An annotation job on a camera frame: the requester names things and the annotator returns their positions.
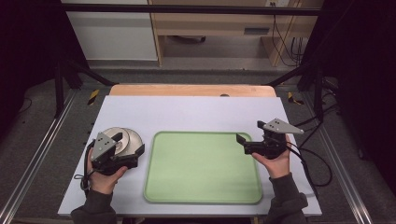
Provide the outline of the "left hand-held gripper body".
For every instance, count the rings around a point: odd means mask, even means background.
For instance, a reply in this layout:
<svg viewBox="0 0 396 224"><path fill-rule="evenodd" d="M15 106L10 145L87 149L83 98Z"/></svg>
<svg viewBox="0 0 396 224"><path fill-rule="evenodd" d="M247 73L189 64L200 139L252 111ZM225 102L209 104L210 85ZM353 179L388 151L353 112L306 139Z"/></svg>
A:
<svg viewBox="0 0 396 224"><path fill-rule="evenodd" d="M122 166L128 169L138 165L138 158L130 156L116 156L116 144L118 143L105 133L99 133L94 141L91 162L92 168L102 175L113 175Z"/></svg>

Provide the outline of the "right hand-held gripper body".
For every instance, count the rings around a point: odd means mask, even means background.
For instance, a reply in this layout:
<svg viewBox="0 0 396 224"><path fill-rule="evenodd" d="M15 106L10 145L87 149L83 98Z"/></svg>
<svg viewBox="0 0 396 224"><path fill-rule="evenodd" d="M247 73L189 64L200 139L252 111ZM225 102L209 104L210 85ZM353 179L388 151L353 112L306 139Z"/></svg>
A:
<svg viewBox="0 0 396 224"><path fill-rule="evenodd" d="M275 159L287 149L287 133L303 134L304 131L281 119L265 122L262 136L265 158Z"/></svg>

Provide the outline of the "large silver metal plate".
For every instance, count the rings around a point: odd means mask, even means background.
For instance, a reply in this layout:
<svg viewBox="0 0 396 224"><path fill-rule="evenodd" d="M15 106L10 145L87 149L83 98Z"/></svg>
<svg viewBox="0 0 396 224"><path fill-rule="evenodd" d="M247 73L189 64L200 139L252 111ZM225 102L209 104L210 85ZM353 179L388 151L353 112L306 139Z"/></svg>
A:
<svg viewBox="0 0 396 224"><path fill-rule="evenodd" d="M131 129L117 128L116 133L123 134L122 139L116 144L116 156L130 156L141 145L145 145L140 135Z"/></svg>

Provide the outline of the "person's right hand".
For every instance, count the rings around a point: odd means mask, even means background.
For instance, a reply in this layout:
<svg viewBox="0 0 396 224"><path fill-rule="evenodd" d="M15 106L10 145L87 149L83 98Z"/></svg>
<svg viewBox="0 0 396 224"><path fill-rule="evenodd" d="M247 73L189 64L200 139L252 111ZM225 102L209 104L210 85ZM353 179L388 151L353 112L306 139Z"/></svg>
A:
<svg viewBox="0 0 396 224"><path fill-rule="evenodd" d="M288 149L272 160L269 160L258 153L252 153L251 156L266 168L272 179L290 174L290 151Z"/></svg>

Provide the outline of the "person's left hand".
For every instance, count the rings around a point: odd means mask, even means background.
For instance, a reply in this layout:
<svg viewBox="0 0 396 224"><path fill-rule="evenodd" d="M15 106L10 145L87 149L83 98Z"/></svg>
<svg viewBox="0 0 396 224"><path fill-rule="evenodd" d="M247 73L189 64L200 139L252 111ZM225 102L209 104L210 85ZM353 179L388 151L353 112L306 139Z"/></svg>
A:
<svg viewBox="0 0 396 224"><path fill-rule="evenodd" d="M100 173L93 172L89 175L90 188L91 190L102 194L112 194L119 179L122 178L127 171L128 168L126 166L122 166L113 175L102 175Z"/></svg>

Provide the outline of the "yellow black tape marker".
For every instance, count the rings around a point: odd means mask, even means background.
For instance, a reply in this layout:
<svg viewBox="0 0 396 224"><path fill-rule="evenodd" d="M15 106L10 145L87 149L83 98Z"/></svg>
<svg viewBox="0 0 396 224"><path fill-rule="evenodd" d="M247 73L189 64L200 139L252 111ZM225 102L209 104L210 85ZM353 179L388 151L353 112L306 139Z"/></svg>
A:
<svg viewBox="0 0 396 224"><path fill-rule="evenodd" d="M94 103L94 101L95 101L95 99L96 99L96 97L97 97L99 91L100 91L100 90L94 90L94 91L92 91L87 105L92 105L92 104Z"/></svg>
<svg viewBox="0 0 396 224"><path fill-rule="evenodd" d="M293 103L293 104L297 104L297 105L304 105L304 101L303 100L296 100L293 97L292 92L288 92L288 102L289 103Z"/></svg>

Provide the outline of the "green tray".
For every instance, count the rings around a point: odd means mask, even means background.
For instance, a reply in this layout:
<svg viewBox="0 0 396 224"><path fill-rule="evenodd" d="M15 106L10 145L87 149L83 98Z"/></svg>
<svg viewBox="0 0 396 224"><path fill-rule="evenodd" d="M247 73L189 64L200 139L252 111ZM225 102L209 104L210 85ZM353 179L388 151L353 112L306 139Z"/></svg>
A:
<svg viewBox="0 0 396 224"><path fill-rule="evenodd" d="M151 203L253 204L262 184L235 133L158 132L144 195Z"/></svg>

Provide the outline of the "black metal stand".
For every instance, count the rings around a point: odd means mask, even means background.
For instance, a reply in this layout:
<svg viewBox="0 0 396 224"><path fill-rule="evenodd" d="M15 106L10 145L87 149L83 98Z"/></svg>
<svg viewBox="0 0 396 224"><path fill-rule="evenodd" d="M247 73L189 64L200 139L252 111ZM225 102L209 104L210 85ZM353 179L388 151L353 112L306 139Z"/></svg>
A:
<svg viewBox="0 0 396 224"><path fill-rule="evenodd" d="M70 59L60 60L55 66L54 74L56 93L55 118L59 118L65 108L63 81L65 80L71 89L79 89L82 86L82 80L78 76L79 73L85 74L108 87L117 85L117 82L110 81L109 79L100 76L93 72L88 66L84 66Z"/></svg>
<svg viewBox="0 0 396 224"><path fill-rule="evenodd" d="M279 77L273 81L267 83L267 86L276 87L281 83L291 79L292 77L300 76L300 80L297 83L297 89L299 91L307 91L311 86L314 86L314 112L319 121L323 121L324 111L322 108L322 79L323 70L318 63L305 63L299 67L291 70L286 75Z"/></svg>

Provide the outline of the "wooden table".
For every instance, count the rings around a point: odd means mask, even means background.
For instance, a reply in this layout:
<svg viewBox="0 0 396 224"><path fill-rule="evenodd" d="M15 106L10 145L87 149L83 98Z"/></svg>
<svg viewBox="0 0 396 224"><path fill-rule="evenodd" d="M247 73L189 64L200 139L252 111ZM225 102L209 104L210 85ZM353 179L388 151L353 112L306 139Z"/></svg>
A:
<svg viewBox="0 0 396 224"><path fill-rule="evenodd" d="M192 84L118 84L111 96L230 96L276 97L270 86L254 85L192 85Z"/></svg>

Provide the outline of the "white cabinet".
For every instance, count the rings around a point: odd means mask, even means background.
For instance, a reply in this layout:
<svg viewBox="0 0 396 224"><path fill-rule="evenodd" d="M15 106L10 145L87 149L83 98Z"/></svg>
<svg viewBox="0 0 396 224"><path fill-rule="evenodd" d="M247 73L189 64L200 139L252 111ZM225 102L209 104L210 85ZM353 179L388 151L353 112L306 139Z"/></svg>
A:
<svg viewBox="0 0 396 224"><path fill-rule="evenodd" d="M87 60L156 61L148 13L68 12Z"/></svg>

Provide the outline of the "wooden desk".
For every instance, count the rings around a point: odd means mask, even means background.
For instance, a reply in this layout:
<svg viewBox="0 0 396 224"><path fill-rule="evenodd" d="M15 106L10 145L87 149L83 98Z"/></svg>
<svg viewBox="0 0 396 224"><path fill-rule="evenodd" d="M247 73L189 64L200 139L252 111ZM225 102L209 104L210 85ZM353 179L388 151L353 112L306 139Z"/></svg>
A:
<svg viewBox="0 0 396 224"><path fill-rule="evenodd" d="M150 5L265 7L266 0L148 0ZM320 8L324 0L290 0L288 7ZM277 66L292 36L308 38L315 16L153 13L158 36L257 36Z"/></svg>

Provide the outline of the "dark curtain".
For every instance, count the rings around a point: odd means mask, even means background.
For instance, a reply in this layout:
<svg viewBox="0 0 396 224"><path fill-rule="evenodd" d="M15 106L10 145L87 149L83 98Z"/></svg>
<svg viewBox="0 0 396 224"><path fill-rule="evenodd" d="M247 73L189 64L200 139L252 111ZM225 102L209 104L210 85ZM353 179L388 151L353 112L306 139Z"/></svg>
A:
<svg viewBox="0 0 396 224"><path fill-rule="evenodd" d="M0 0L0 137L25 92L53 79L68 59L88 65L61 0Z"/></svg>
<svg viewBox="0 0 396 224"><path fill-rule="evenodd" d="M396 0L324 0L304 62L338 81L363 156L396 182Z"/></svg>

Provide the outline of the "aluminium floor rail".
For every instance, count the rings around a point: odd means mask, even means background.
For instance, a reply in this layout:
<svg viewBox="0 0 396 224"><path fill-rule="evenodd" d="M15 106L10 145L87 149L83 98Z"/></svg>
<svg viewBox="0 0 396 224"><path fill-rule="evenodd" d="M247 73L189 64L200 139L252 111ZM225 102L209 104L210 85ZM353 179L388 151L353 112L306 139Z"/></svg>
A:
<svg viewBox="0 0 396 224"><path fill-rule="evenodd" d="M0 224L10 224L14 218L16 212L23 198L25 197L28 189L33 183L33 180L44 161L50 147L57 136L57 133L61 129L65 117L70 110L71 105L74 103L77 92L70 90L67 93L65 100L62 102L62 107L57 116L51 122L51 125L47 129L45 135L43 136L40 144L35 150L35 154L32 156L29 163L26 165L21 178L16 186L16 188L9 195L7 202L0 209Z"/></svg>
<svg viewBox="0 0 396 224"><path fill-rule="evenodd" d="M314 117L314 123L316 129L312 131L309 136L305 139L306 142L310 142L310 138L315 136L320 142L319 151L326 155L325 161L330 166L330 170L332 171L331 177L335 177L338 183L338 186L341 189L341 195L345 198L348 203L349 210L353 214L356 219L357 224L373 224L373 220L361 199L360 194L347 171L347 168L342 163L340 156L338 155L334 143L324 121L319 121L314 112L314 100L313 97L309 93L302 94L304 101L306 103L306 107L309 113ZM324 117L333 111L337 110L337 105L326 104L324 111Z"/></svg>

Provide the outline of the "black horizontal frame bar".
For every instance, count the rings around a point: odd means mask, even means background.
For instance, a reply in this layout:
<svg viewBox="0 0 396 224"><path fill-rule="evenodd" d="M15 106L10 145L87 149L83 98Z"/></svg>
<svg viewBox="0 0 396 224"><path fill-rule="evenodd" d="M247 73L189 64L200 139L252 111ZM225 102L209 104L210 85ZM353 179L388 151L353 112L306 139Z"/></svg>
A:
<svg viewBox="0 0 396 224"><path fill-rule="evenodd" d="M320 8L297 7L226 7L182 5L116 5L62 3L65 11L73 12L119 12L119 13L181 13L181 14L238 14L238 15L284 15L319 16Z"/></svg>

